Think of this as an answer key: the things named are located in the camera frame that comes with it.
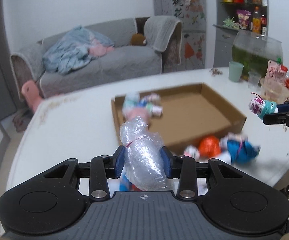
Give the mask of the grey sofa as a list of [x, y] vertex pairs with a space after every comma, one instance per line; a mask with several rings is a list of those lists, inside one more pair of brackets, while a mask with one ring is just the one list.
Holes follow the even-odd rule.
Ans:
[[[10, 64], [20, 100], [24, 100], [21, 88], [28, 80], [34, 80], [42, 97], [49, 98], [105, 83], [158, 75], [181, 62], [182, 23], [174, 16], [125, 18], [89, 25], [87, 29], [110, 38], [115, 48], [66, 75], [47, 72], [42, 61], [46, 50], [64, 33], [44, 38], [11, 54]], [[145, 36], [146, 46], [130, 45], [131, 37], [137, 33]]]

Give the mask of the magenta white teal sock roll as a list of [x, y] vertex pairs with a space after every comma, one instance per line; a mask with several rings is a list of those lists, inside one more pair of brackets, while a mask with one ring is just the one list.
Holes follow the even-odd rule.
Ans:
[[248, 108], [261, 120], [266, 114], [275, 114], [279, 112], [276, 102], [264, 100], [259, 94], [252, 94], [254, 95], [254, 97], [250, 100]]

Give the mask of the white pink teal sock roll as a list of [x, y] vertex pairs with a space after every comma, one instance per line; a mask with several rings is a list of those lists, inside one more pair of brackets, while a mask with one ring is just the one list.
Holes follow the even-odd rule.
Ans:
[[146, 95], [141, 99], [141, 103], [147, 109], [150, 116], [162, 116], [163, 107], [161, 106], [161, 97], [159, 94], [152, 93]]

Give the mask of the brown cardboard box tray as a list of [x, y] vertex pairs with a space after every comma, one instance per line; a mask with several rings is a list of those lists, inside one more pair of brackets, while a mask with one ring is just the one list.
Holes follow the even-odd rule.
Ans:
[[206, 83], [193, 83], [140, 92], [158, 94], [163, 108], [160, 117], [151, 117], [146, 129], [160, 135], [173, 153], [183, 154], [189, 145], [198, 146], [209, 135], [222, 138], [241, 133], [246, 116]]

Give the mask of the pale pink sock roll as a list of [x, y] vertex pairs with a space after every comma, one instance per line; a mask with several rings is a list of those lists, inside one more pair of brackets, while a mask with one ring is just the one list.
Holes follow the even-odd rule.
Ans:
[[134, 118], [140, 117], [146, 124], [149, 124], [151, 115], [149, 111], [144, 107], [134, 107], [131, 109], [126, 110], [124, 118], [125, 120], [129, 121]]

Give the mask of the brown plush toy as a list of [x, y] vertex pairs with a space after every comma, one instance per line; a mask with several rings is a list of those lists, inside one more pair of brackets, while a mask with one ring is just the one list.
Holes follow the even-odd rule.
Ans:
[[143, 34], [134, 34], [130, 40], [131, 46], [146, 46], [147, 40]]

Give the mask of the clear bubble wrap bundle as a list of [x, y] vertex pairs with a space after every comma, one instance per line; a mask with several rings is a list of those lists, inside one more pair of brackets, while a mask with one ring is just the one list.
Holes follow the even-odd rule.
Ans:
[[127, 179], [141, 191], [172, 191], [173, 182], [164, 171], [160, 149], [164, 142], [159, 133], [152, 133], [144, 119], [137, 116], [120, 128], [125, 147], [124, 166]]

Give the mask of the white fluffy teal sock roll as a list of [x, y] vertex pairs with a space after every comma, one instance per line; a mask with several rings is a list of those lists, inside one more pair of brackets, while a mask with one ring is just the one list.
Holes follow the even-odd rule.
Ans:
[[141, 97], [138, 92], [131, 92], [125, 95], [123, 106], [122, 106], [122, 114], [124, 117], [128, 115], [128, 113], [134, 109], [143, 107], [140, 103]]

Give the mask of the blue knit sock bundle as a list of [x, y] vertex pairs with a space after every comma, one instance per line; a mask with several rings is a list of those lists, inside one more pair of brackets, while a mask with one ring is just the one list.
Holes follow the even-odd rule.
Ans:
[[230, 156], [231, 164], [249, 163], [260, 153], [260, 146], [253, 146], [243, 134], [228, 133], [220, 139], [219, 146]]

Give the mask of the white green leaf sock roll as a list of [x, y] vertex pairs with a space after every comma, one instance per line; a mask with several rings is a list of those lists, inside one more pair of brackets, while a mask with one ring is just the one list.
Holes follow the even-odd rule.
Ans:
[[195, 161], [198, 161], [200, 158], [199, 150], [193, 145], [187, 146], [187, 148], [185, 148], [185, 150], [184, 150], [183, 155], [191, 157], [191, 158], [195, 159]]

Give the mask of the pink small chair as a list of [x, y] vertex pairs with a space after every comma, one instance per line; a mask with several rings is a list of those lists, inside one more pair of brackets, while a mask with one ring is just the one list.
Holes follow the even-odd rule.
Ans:
[[28, 80], [25, 82], [21, 88], [21, 93], [23, 94], [28, 107], [33, 113], [36, 112], [40, 103], [44, 100], [40, 95], [40, 90], [36, 85], [34, 80]]

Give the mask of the blue white striped sock roll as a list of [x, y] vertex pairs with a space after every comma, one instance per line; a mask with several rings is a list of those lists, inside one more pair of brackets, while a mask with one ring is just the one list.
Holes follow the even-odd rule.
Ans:
[[118, 179], [107, 179], [110, 196], [112, 197], [116, 191], [141, 191], [133, 185], [126, 177], [125, 168]]

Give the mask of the decorated refrigerator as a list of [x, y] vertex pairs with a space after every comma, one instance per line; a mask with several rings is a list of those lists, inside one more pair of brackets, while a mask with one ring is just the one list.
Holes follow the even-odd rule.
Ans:
[[177, 17], [182, 22], [181, 65], [177, 71], [205, 67], [206, 0], [153, 0], [155, 15]]

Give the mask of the glass fish tank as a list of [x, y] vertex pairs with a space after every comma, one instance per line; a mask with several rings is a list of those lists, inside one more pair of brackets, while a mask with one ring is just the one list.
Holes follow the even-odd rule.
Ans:
[[251, 31], [240, 30], [232, 45], [232, 59], [244, 65], [242, 79], [247, 80], [249, 72], [257, 72], [261, 77], [265, 77], [268, 61], [283, 63], [282, 42]]

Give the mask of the grey cabinet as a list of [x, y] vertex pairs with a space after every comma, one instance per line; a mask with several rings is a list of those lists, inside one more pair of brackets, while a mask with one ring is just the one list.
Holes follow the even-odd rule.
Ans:
[[255, 7], [260, 15], [267, 15], [266, 0], [216, 0], [217, 19], [214, 67], [226, 67], [232, 61], [232, 45], [240, 30], [251, 31]]

